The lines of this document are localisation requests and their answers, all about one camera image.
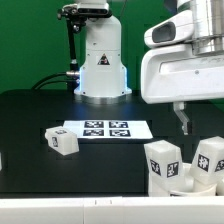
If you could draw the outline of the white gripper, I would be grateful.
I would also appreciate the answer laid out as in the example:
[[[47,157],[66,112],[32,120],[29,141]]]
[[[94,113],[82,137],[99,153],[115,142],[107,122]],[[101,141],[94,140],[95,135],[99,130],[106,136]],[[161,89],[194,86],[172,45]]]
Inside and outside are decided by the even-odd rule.
[[[148,104],[174,102],[188,135],[184,102],[224,98],[224,54],[194,56],[190,44],[149,50],[141,63],[141,96]]]

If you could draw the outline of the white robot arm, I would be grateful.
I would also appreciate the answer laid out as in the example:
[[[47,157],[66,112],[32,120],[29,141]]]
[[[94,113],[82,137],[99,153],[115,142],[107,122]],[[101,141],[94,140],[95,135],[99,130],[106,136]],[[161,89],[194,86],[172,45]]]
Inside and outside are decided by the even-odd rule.
[[[140,71],[141,97],[148,104],[173,104],[189,132],[184,103],[224,97],[224,0],[170,0],[177,14],[148,29]],[[121,24],[106,0],[79,0],[87,20],[85,62],[75,93],[94,103],[131,93],[121,62]]]

